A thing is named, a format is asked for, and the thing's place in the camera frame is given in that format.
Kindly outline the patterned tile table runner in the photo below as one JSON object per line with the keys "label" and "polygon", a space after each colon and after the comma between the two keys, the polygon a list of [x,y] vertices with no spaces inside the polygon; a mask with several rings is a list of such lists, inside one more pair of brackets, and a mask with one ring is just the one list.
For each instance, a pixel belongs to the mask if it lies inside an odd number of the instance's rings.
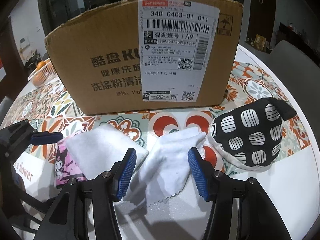
{"label": "patterned tile table runner", "polygon": [[218,106],[203,108],[86,115],[76,105],[62,82],[56,79],[17,98],[1,127],[27,119],[40,132],[61,132],[65,137],[72,137],[100,125],[111,124],[134,142],[150,150],[160,136],[189,127],[197,127],[206,133],[215,117],[267,97],[287,101],[287,93],[269,70],[244,61],[233,63],[223,102]]}

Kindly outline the grey chair right side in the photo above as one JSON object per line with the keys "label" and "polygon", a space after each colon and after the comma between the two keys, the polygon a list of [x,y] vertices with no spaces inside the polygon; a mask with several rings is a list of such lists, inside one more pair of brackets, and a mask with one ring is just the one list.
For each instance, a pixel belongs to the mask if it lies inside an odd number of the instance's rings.
{"label": "grey chair right side", "polygon": [[266,65],[284,84],[311,123],[319,123],[319,67],[301,50],[282,40]]}

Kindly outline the black white patterned mitt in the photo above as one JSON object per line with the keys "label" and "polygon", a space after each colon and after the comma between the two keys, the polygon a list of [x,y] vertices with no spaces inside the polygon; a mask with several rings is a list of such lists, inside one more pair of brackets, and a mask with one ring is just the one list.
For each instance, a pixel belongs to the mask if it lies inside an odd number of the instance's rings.
{"label": "black white patterned mitt", "polygon": [[229,163],[243,170],[257,171],[277,158],[283,122],[296,114],[283,100],[262,98],[215,117],[207,138]]}

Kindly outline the white basket of oranges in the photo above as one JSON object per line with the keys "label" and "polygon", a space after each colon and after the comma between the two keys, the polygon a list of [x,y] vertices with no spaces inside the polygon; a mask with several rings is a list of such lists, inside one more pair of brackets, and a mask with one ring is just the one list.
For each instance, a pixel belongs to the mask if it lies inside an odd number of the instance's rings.
{"label": "white basket of oranges", "polygon": [[50,58],[48,58],[37,65],[36,69],[28,76],[28,81],[36,88],[40,88],[56,77],[55,68]]}

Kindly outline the grey chair left edge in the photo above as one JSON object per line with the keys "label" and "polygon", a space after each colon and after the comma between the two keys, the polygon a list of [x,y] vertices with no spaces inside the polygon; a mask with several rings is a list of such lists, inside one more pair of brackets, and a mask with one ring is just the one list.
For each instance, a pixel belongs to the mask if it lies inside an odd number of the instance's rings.
{"label": "grey chair left edge", "polygon": [[7,112],[13,104],[13,100],[7,96],[0,103],[0,124],[2,124]]}

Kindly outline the brown cardboard box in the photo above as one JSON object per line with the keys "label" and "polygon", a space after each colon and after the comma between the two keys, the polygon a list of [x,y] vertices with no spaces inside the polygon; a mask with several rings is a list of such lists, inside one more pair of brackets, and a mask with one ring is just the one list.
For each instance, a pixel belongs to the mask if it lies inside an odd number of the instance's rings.
{"label": "brown cardboard box", "polygon": [[243,6],[232,0],[123,0],[46,36],[63,85],[87,115],[223,101]]}

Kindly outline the pink Kuromi tissue pack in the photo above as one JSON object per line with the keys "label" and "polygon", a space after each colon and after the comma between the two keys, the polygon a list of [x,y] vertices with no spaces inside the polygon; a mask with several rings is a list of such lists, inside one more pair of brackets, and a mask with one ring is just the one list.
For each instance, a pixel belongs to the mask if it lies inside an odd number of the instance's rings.
{"label": "pink Kuromi tissue pack", "polygon": [[87,178],[80,170],[71,154],[68,152],[65,139],[57,143],[55,159],[55,187],[62,188],[71,178],[86,181]]}

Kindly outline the white cleaning cloth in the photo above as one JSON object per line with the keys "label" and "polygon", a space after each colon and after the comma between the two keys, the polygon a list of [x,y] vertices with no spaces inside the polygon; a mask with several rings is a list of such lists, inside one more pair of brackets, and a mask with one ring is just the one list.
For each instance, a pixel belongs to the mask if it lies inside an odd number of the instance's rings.
{"label": "white cleaning cloth", "polygon": [[203,151],[206,133],[197,127],[160,136],[132,177],[124,200],[134,208],[150,206],[180,193],[189,177],[188,152]]}

